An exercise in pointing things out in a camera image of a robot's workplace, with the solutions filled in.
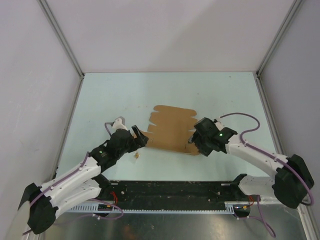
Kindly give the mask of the brown cardboard box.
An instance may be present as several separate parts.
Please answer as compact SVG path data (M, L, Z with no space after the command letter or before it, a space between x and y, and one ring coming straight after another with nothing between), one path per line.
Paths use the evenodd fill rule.
M148 148L196 156L200 153L189 138L198 122L194 109L156 105L150 114L147 131Z

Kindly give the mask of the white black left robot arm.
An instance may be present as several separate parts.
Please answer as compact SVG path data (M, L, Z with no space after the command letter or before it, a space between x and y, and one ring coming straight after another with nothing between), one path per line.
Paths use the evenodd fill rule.
M91 199L110 196L111 183L103 172L113 167L127 153L147 145L148 137L137 126L128 130L122 123L104 143L87 152L84 160L60 177L36 185L29 184L20 204L30 203L27 225L35 235L45 232L67 210Z

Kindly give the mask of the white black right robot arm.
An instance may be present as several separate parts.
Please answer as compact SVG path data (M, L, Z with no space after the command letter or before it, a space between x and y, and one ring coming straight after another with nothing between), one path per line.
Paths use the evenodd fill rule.
M256 195L276 198L283 205L296 209L309 197L314 203L311 189L315 182L302 157L286 156L268 152L252 145L244 138L244 133L224 126L220 119L202 118L194 125L194 133L189 143L198 152L209 156L211 152L223 152L238 157L263 171L266 177L253 177L240 174L232 182L231 196L242 201L245 197Z

